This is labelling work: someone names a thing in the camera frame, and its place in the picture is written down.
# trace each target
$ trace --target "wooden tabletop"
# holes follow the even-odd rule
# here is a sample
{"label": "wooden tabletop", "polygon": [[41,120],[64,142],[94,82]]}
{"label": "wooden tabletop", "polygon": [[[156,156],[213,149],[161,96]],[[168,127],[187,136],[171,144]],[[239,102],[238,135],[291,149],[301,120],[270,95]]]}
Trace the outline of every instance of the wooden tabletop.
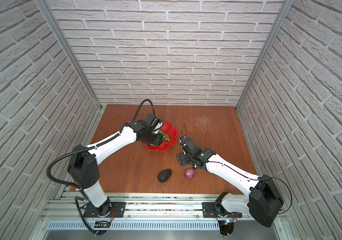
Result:
{"label": "wooden tabletop", "polygon": [[[124,122],[132,120],[138,105],[107,105],[92,142],[97,142],[118,131]],[[136,120],[151,113],[151,106],[143,105]],[[204,149],[209,148],[226,161],[256,174],[254,164],[234,107],[221,106],[155,106],[155,114],[170,122],[181,136],[186,123],[188,137]],[[100,184],[105,192],[242,194],[219,176],[195,170],[193,179],[187,179],[176,154],[183,150],[177,143],[164,152],[149,151],[140,141],[129,144],[109,156],[99,165]],[[172,176],[160,183],[158,174],[171,169]]]}

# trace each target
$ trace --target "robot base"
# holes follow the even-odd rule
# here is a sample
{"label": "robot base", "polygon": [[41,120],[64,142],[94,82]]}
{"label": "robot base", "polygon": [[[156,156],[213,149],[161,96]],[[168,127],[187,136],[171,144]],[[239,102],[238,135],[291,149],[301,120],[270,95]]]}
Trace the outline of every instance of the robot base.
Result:
{"label": "robot base", "polygon": [[[86,211],[84,212],[84,217],[99,217],[97,213],[95,213],[92,208],[90,208],[91,203],[87,203]],[[123,217],[124,210],[126,208],[125,202],[111,202],[111,207],[115,211],[115,218]],[[112,217],[111,213],[109,212],[104,217]]]}

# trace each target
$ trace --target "red bowl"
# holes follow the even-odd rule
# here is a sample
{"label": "red bowl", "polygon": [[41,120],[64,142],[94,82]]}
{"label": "red bowl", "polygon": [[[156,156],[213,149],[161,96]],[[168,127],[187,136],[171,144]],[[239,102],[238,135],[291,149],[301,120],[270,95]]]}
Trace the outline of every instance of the red bowl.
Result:
{"label": "red bowl", "polygon": [[166,151],[170,146],[176,143],[176,135],[178,134],[178,130],[171,125],[171,123],[167,121],[163,121],[163,126],[160,129],[163,133],[167,134],[170,138],[170,141],[163,141],[160,146],[151,146],[149,147],[147,144],[146,148],[150,151],[158,150],[160,152]]}

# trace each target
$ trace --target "purple onion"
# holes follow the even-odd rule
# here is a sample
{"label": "purple onion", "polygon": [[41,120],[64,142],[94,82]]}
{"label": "purple onion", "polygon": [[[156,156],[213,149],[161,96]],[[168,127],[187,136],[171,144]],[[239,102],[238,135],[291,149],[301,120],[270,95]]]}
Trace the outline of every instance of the purple onion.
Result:
{"label": "purple onion", "polygon": [[192,168],[187,169],[187,171],[184,173],[184,175],[188,178],[188,179],[192,179],[195,175],[195,171]]}

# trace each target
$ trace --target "white brick wall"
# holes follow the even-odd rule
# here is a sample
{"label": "white brick wall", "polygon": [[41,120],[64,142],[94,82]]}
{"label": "white brick wall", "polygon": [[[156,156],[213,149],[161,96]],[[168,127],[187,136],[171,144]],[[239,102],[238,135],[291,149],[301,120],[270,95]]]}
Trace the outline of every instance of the white brick wall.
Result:
{"label": "white brick wall", "polygon": [[[160,104],[181,99],[190,105],[236,105],[282,1],[48,3],[103,105],[143,98]],[[181,79],[188,86],[181,86]],[[217,93],[216,85],[239,90]],[[207,91],[197,94],[202,86]]]}
{"label": "white brick wall", "polygon": [[28,239],[95,112],[35,2],[0,1],[0,239]]}
{"label": "white brick wall", "polygon": [[342,239],[342,1],[295,0],[238,114],[294,236]]}

